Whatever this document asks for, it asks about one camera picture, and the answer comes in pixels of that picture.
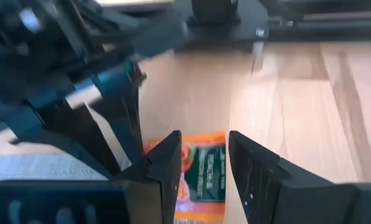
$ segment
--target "snack bag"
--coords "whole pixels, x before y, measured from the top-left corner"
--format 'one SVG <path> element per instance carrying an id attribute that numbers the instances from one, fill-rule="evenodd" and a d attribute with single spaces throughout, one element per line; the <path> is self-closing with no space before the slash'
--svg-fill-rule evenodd
<path id="1" fill-rule="evenodd" d="M 148 142 L 145 152 L 161 140 Z M 181 177 L 175 219 L 224 221 L 226 188 L 225 133 L 183 136 Z"/>

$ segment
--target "bolt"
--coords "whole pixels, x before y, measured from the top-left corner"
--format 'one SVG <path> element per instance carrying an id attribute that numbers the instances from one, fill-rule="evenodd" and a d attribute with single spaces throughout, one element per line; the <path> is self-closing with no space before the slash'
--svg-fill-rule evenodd
<path id="1" fill-rule="evenodd" d="M 264 37 L 264 34 L 265 34 L 265 31 L 262 28 L 258 28 L 257 30 L 255 30 L 255 35 L 257 37 Z"/>

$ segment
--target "wooden floor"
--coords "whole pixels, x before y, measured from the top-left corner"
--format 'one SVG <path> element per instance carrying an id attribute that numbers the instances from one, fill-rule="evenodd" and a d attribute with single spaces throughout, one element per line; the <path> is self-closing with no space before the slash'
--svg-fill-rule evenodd
<path id="1" fill-rule="evenodd" d="M 252 60 L 226 49 L 142 62 L 148 75 L 140 89 L 144 141 L 174 129 L 238 130 L 333 182 L 371 182 L 371 43 L 269 44 L 259 71 L 252 73 Z M 98 95 L 93 89 L 72 100 Z M 60 153 L 9 146 L 11 137 L 0 134 L 0 154 Z M 227 169 L 226 221 L 245 223 L 229 163 Z"/>

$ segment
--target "black plastic part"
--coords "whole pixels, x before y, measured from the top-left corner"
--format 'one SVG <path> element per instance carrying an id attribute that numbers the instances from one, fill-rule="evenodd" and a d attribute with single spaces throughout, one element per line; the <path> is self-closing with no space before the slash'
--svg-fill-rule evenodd
<path id="1" fill-rule="evenodd" d="M 249 223 L 371 223 L 371 184 L 333 184 L 237 131 L 229 156 Z"/>
<path id="2" fill-rule="evenodd" d="M 268 41 L 352 41 L 371 40 L 371 18 L 315 19 L 293 25 L 270 23 Z"/>
<path id="3" fill-rule="evenodd" d="M 153 57 L 185 45 L 189 41 L 185 19 L 182 9 L 176 8 L 169 8 L 153 16 L 131 34 L 129 41 L 134 53 Z"/>
<path id="4" fill-rule="evenodd" d="M 117 24 L 114 24 L 112 22 L 109 22 L 103 18 L 101 18 L 99 15 L 94 13 L 91 9 L 85 6 L 83 2 L 81 1 L 74 1 L 76 8 L 79 10 L 79 13 L 83 17 L 83 19 L 90 24 L 93 25 L 93 27 L 98 28 L 100 31 L 104 32 L 118 32 L 118 26 Z"/>
<path id="5" fill-rule="evenodd" d="M 98 16 L 105 21 L 112 22 L 117 26 L 120 26 L 120 28 L 126 30 L 136 29 L 142 23 L 141 19 L 128 16 L 126 14 L 120 13 L 120 11 L 116 11 L 109 7 L 102 7 L 100 4 L 93 0 L 90 1 L 75 0 L 75 1 L 77 6 L 82 5 L 81 7 L 82 9 L 84 8 L 87 9 L 86 11 L 80 9 L 83 15 L 94 14 L 94 16 Z"/>
<path id="6" fill-rule="evenodd" d="M 0 223 L 172 223 L 181 133 L 110 181 L 0 182 Z"/>
<path id="7" fill-rule="evenodd" d="M 102 47 L 93 45 L 83 18 L 72 0 L 53 0 L 57 15 L 52 15 L 69 41 L 74 53 L 80 57 L 90 57 L 102 52 Z"/>
<path id="8" fill-rule="evenodd" d="M 138 87 L 145 75 L 136 64 L 122 64 L 93 79 L 101 99 L 90 107 L 111 126 L 131 162 L 144 155 L 139 118 Z"/>
<path id="9" fill-rule="evenodd" d="M 219 12 L 211 12 L 216 10 L 215 2 L 212 4 L 202 4 L 202 2 L 203 0 L 198 1 L 200 5 L 196 6 L 197 15 L 202 14 L 203 11 L 205 14 L 220 14 Z M 233 1 L 234 4 L 238 4 L 237 11 L 233 13 L 235 16 L 232 21 L 223 24 L 222 20 L 217 23 L 198 21 L 197 16 L 194 15 L 193 8 L 195 6 L 191 1 L 175 1 L 174 7 L 181 11 L 185 18 L 190 18 L 186 33 L 188 42 L 190 44 L 231 45 L 239 42 L 265 40 L 269 36 L 268 14 L 259 0 L 236 2 Z M 264 32 L 257 32 L 257 29 L 263 29 Z"/>
<path id="10" fill-rule="evenodd" d="M 237 19 L 238 0 L 192 0 L 191 2 L 193 16 L 200 24 L 224 26 Z"/>
<path id="11" fill-rule="evenodd" d="M 26 110 L 6 119 L 19 142 L 50 144 L 111 178 L 121 171 L 86 105 L 72 109 L 66 101 Z"/>
<path id="12" fill-rule="evenodd" d="M 371 11 L 371 0 L 274 0 L 280 7 L 286 7 L 303 14 L 345 13 Z"/>

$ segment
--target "green label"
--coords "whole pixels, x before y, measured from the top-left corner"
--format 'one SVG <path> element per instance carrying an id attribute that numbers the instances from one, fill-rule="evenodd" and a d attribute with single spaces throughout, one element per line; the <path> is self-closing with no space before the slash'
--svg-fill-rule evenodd
<path id="1" fill-rule="evenodd" d="M 225 144 L 198 146 L 185 180 L 193 202 L 225 202 Z"/>

